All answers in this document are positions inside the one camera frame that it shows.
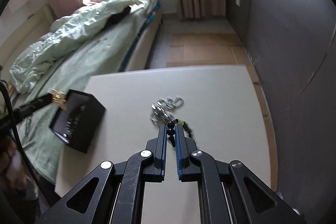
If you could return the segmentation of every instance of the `floor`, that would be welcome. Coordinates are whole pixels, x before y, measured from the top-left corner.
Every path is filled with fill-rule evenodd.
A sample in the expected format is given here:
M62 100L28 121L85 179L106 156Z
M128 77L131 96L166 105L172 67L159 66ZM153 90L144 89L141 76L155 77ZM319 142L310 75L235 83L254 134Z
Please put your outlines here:
M148 58L147 69L188 65L245 65L264 118L271 163L271 189L277 189L278 161L272 121L253 65L226 19L184 21L163 19Z

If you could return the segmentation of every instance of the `wall outlet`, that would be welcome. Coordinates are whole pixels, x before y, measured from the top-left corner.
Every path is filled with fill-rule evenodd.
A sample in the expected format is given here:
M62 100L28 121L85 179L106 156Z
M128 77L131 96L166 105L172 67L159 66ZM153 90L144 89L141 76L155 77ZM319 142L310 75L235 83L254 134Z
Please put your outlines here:
M238 7L240 7L240 0L236 0L236 4Z

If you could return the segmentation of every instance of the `open black box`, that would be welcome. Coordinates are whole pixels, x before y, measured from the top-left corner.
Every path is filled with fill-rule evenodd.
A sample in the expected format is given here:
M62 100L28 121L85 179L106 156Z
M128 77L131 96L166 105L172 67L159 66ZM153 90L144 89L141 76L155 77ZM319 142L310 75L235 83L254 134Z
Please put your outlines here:
M92 95L81 91L69 90L66 96L67 110L58 108L50 123L51 131L69 147L86 153L95 130L99 126L105 107ZM78 113L78 121L72 128L71 136L67 134L67 123L78 106L83 110Z

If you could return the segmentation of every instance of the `white table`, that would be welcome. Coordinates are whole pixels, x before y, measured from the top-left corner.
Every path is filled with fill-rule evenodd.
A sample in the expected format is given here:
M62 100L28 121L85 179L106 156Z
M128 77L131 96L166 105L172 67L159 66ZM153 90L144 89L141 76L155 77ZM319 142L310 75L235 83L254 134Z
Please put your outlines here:
M92 77L85 89L107 109L87 154L64 147L55 191L65 195L104 160L127 160L157 137L149 119L151 104L160 97L181 95L174 111L194 131L199 149L216 160L240 160L270 185L265 126L245 66L198 66L143 70ZM200 223L196 182L182 183L175 149L168 143L163 183L147 183L142 223Z

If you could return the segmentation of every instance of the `gray wall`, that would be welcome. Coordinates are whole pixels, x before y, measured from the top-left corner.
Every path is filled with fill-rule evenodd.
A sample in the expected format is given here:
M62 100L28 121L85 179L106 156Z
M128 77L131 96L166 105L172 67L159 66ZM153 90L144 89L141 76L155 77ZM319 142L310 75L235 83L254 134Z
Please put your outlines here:
M279 191L317 223L336 197L336 45L328 51L336 7L331 0L232 5L227 0L227 19L252 58L273 119Z

